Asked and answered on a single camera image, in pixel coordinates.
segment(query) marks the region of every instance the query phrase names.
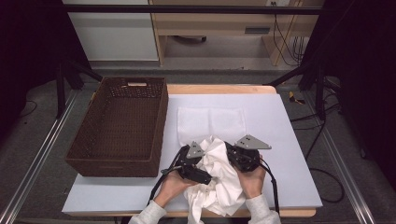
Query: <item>crumpled white cloth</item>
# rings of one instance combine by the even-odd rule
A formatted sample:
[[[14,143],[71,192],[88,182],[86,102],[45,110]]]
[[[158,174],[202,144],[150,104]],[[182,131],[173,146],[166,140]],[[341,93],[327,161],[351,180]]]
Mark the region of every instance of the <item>crumpled white cloth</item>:
[[[198,184],[187,188],[184,196],[189,202],[189,224],[203,223],[202,208],[218,215],[233,215],[245,202],[245,195],[239,183],[235,169],[227,159],[224,142],[215,136],[210,136],[201,144],[205,155],[197,167],[213,176],[208,184]]]
[[[192,141],[200,143],[211,135],[234,143],[246,134],[242,108],[178,108],[177,137],[182,147]]]

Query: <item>black wire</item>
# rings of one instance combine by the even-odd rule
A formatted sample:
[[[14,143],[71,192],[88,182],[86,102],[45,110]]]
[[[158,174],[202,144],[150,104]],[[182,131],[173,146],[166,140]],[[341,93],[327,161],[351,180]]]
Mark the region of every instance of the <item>black wire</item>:
[[[325,174],[325,175],[328,175],[328,176],[331,177],[333,180],[335,180],[335,182],[337,182],[337,184],[340,186],[340,189],[341,189],[341,196],[340,196],[340,198],[338,198],[338,199],[336,199],[336,200],[329,200],[329,199],[325,199],[325,198],[319,196],[321,200],[323,200],[323,201],[325,201],[325,202],[327,202],[327,203],[339,203],[339,202],[343,201],[343,199],[344,199],[344,197],[345,197],[345,194],[346,194],[346,191],[345,191],[344,186],[343,186],[343,184],[341,183],[341,181],[340,181],[335,175],[332,175],[332,174],[330,174],[329,172],[324,171],[324,170],[321,170],[321,169],[318,169],[318,168],[312,168],[312,167],[311,167],[311,168],[309,168],[309,170],[321,172],[321,173],[323,173],[323,174]]]
[[[328,97],[330,97],[330,96],[332,96],[332,95],[333,95],[333,94],[327,95],[327,96],[325,97],[325,99],[328,98]],[[336,108],[337,106],[339,106],[339,104],[332,105],[332,106],[330,106],[329,108],[327,108],[326,111],[331,110],[331,109],[333,109],[333,108]],[[307,116],[307,117],[304,117],[304,118],[308,118],[308,117],[309,117],[309,118],[313,118],[315,115],[316,115],[316,114],[310,115],[310,116]],[[320,134],[322,133],[325,124],[326,124],[326,119],[323,121],[322,124],[319,124],[319,125],[318,125],[318,126],[321,126],[321,127],[320,127],[320,130],[319,130],[317,136],[315,137],[313,143],[311,144],[311,147],[308,149],[308,152],[307,152],[307,153],[305,154],[305,156],[304,156],[305,161],[308,161],[309,155],[311,154],[312,149],[314,148],[315,143],[318,141],[318,138],[320,137]],[[329,199],[323,198],[323,197],[321,197],[321,196],[319,195],[319,197],[320,197],[321,200],[323,200],[324,202],[327,202],[327,203],[339,203],[339,202],[341,202],[341,201],[344,199],[344,197],[345,197],[345,189],[344,189],[344,186],[342,185],[341,181],[340,181],[335,175],[332,175],[332,174],[330,174],[329,172],[324,171],[324,170],[321,170],[321,169],[318,169],[318,168],[309,168],[309,170],[311,170],[311,171],[317,171],[317,172],[322,172],[323,174],[328,175],[329,177],[331,177],[332,179],[334,179],[334,180],[337,182],[337,184],[340,186],[340,189],[341,189],[341,196],[340,196],[340,198],[338,198],[337,200],[329,200]]]
[[[308,149],[308,152],[307,152],[306,155],[304,156],[306,161],[308,160],[309,155],[311,154],[311,151],[312,151],[312,149],[314,148],[315,143],[318,141],[318,139],[319,139],[319,137],[320,137],[320,134],[321,134],[321,132],[323,131],[323,128],[324,128],[324,125],[325,125],[325,124],[326,124],[326,120],[324,120],[323,123],[321,124],[320,130],[319,130],[317,136],[315,137],[314,142],[311,144],[311,147]]]
[[[176,154],[176,156],[174,157],[173,161],[172,161],[171,164],[169,165],[168,170],[171,170],[172,168],[174,168],[175,162],[176,162],[177,158],[180,156],[180,152],[181,152],[181,149],[182,149],[182,148],[183,148],[183,147],[181,147],[181,148],[178,150],[178,153]],[[150,196],[149,196],[148,204],[147,204],[147,205],[149,205],[149,201],[151,201],[151,200],[154,198],[154,195],[155,195],[155,193],[157,192],[157,189],[160,187],[161,183],[165,180],[166,176],[167,176],[169,173],[170,173],[170,172],[161,175],[160,179],[158,179],[157,183],[154,185],[154,187],[153,187],[152,190],[151,190],[151,193],[150,193]],[[131,220],[131,218],[132,218],[132,217],[123,217],[122,220],[121,220],[121,224],[129,223],[129,221]]]
[[[277,43],[276,43],[276,40],[275,40],[275,31],[276,31],[276,28],[278,28],[278,31],[279,31],[279,33],[280,33],[282,39],[283,39],[283,42],[285,42],[285,44],[286,44],[286,40],[283,38],[282,32],[279,30],[279,27],[277,26],[276,14],[274,14],[274,16],[275,16],[275,23],[274,23],[273,38],[274,38],[275,47],[276,47],[277,50],[279,51],[280,56],[282,57],[283,62],[285,62],[285,64],[287,64],[287,65],[289,65],[289,66],[297,66],[298,64],[290,64],[290,63],[286,62],[285,57],[283,57],[282,50],[280,50],[280,48],[277,46]]]
[[[321,124],[318,124],[318,125],[316,125],[316,126],[313,126],[313,127],[310,127],[310,128],[293,128],[293,130],[312,130],[312,129],[315,129],[315,128],[317,128],[317,127],[320,127],[321,126]]]
[[[268,163],[265,162],[263,159],[260,159],[261,161],[263,161],[265,163],[265,165],[267,167],[265,167],[264,165],[262,165],[261,163],[259,163],[260,167],[262,167],[262,169],[264,169],[270,176],[271,176],[271,183],[273,184],[273,191],[274,191],[274,203],[275,203],[275,210],[277,211],[277,213],[279,214],[279,199],[277,197],[277,184],[276,184],[276,180],[274,175],[271,172],[270,167],[268,166]]]
[[[329,97],[331,97],[331,96],[334,96],[334,95],[336,95],[336,93],[333,93],[333,92],[332,92],[332,93],[330,93],[329,95],[325,96],[323,100],[326,101],[327,98],[329,98]]]
[[[300,38],[300,43],[299,43],[299,48],[297,49],[297,42],[298,42],[299,38]],[[295,36],[294,40],[293,40],[293,49],[292,49],[293,55],[292,55],[292,57],[294,57],[296,59],[298,65],[301,65],[301,62],[303,60],[303,56],[304,56],[303,49],[304,49],[304,37],[303,36],[300,36],[300,37]]]
[[[37,103],[36,102],[34,102],[34,101],[26,101],[26,103],[33,103],[35,105],[35,107],[33,107],[33,109],[31,111],[29,111],[28,113],[26,113],[24,115],[20,115],[19,118],[26,117],[26,116],[32,114],[37,109]]]
[[[325,109],[325,111],[329,113],[329,112],[331,112],[331,110],[333,110],[337,106],[340,106],[340,104],[335,104],[335,105],[329,106],[328,108]],[[318,115],[318,113],[315,113],[315,114],[311,114],[311,115],[308,115],[308,116],[300,117],[300,118],[297,118],[297,119],[291,119],[290,122],[296,122],[296,121],[301,121],[301,120],[306,120],[306,119],[312,119],[312,118],[314,118],[317,115]]]

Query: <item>white sleeve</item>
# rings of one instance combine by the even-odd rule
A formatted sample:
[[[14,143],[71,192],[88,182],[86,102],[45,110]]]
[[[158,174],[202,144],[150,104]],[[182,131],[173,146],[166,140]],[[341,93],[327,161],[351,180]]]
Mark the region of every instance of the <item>white sleeve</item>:
[[[154,201],[150,201],[149,205],[139,215],[131,218],[129,224],[157,224],[160,218],[165,215],[165,209]]]
[[[279,214],[270,210],[263,194],[252,199],[246,199],[246,205],[251,214],[251,220],[248,224],[280,224]]]

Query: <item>wicker basket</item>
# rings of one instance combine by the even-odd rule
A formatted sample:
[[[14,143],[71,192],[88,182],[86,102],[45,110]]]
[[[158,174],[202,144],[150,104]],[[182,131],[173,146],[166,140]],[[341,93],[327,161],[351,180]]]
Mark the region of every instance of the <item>wicker basket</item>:
[[[66,162],[84,176],[157,176],[167,106],[165,78],[104,78]]]

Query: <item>metal bracket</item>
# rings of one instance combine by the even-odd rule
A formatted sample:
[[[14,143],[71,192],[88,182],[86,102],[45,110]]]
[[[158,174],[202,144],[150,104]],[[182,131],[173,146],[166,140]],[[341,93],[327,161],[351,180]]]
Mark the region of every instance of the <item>metal bracket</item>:
[[[239,139],[235,145],[244,149],[271,149],[272,147],[262,140],[247,134],[245,137]]]
[[[204,155],[205,153],[201,149],[201,147],[196,142],[192,142],[186,158],[193,159],[193,158],[203,157]]]

